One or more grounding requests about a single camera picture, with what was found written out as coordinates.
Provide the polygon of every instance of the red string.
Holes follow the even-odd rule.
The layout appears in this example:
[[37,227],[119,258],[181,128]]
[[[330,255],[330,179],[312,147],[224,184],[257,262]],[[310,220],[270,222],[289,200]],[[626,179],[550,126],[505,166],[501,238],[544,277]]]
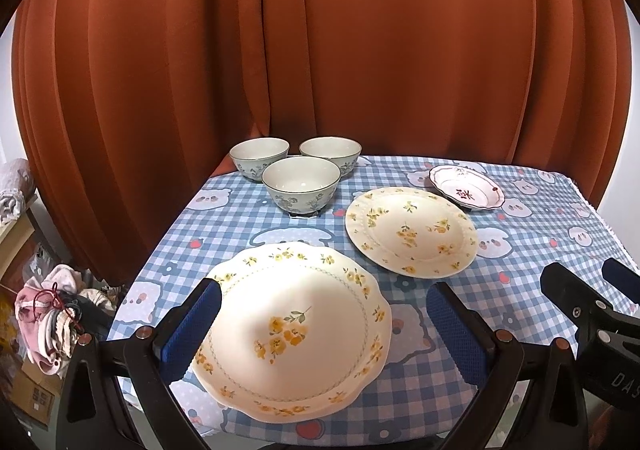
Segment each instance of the red string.
[[78,333],[80,333],[80,334],[84,333],[84,329],[82,328],[82,326],[79,324],[79,322],[76,321],[76,319],[74,318],[73,314],[69,312],[71,309],[68,308],[67,306],[65,306],[65,304],[60,299],[60,296],[58,294],[58,283],[57,282],[53,283],[53,285],[51,286],[51,289],[40,290],[39,292],[36,293],[36,296],[33,297],[33,315],[34,316],[35,316],[35,313],[36,313],[36,300],[38,299],[38,297],[40,295],[43,295],[43,294],[48,294],[48,295],[51,296],[51,306],[52,306],[52,308],[53,309],[57,309],[59,311],[64,311],[66,313],[66,315],[71,319],[71,323],[74,325],[74,327],[76,328],[76,331],[78,331]]

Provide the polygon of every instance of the pile of clothes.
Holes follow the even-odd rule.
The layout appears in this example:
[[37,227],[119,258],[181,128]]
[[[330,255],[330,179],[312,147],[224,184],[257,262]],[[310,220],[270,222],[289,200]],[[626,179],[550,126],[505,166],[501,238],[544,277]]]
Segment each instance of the pile of clothes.
[[31,277],[15,299],[15,317],[29,359],[44,374],[63,377],[79,335],[105,340],[115,308],[98,289],[87,288],[79,272],[56,266],[42,282]]
[[35,191],[26,159],[0,164],[0,225],[16,221]]

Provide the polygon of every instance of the blue checkered tablecloth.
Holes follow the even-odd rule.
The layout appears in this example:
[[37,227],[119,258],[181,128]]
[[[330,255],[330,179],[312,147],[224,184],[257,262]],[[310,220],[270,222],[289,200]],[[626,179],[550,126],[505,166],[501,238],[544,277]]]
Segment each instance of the blue checkered tablecloth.
[[[531,168],[424,157],[360,157],[329,205],[316,218],[290,218],[266,188],[239,173],[210,178],[167,231],[118,310],[110,339],[129,337],[142,324],[158,324],[184,301],[216,264],[252,246],[303,240],[330,246],[371,272],[391,304],[393,335],[380,376],[350,406],[322,419],[265,424],[222,408],[188,370],[171,389],[198,431],[220,430],[264,441],[310,446],[359,446],[416,439],[450,430],[472,399],[425,309],[432,280],[399,276],[366,259],[349,240],[345,210],[359,192],[385,186],[423,188],[438,164],[485,172],[504,190],[504,206],[471,211],[478,256],[447,279],[453,291],[492,328],[506,328],[525,342],[573,341],[574,329],[540,292],[542,269],[559,261],[631,314],[636,305],[605,282],[603,261],[613,256],[638,268],[607,225],[563,175]],[[126,399],[137,404],[129,380]],[[512,401],[518,403],[517,388]]]

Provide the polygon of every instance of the rolled towel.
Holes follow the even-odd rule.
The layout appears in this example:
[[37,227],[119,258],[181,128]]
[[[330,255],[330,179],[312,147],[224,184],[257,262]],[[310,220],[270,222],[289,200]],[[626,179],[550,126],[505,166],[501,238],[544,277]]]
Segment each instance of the rolled towel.
[[29,162],[14,159],[0,165],[0,224],[17,220],[24,212],[35,185]]

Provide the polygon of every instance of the round plate with yellow flowers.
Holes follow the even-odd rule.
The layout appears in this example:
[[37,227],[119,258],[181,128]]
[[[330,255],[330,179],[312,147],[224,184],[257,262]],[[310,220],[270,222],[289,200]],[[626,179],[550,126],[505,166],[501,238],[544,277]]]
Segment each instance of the round plate with yellow flowers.
[[415,188],[362,194],[349,206],[345,221],[362,253],[383,268],[416,278],[458,273],[478,250],[476,228],[460,208]]
[[391,309],[349,257],[304,242],[238,253],[207,275],[222,308],[191,366],[219,403],[266,423],[348,406],[385,365]]

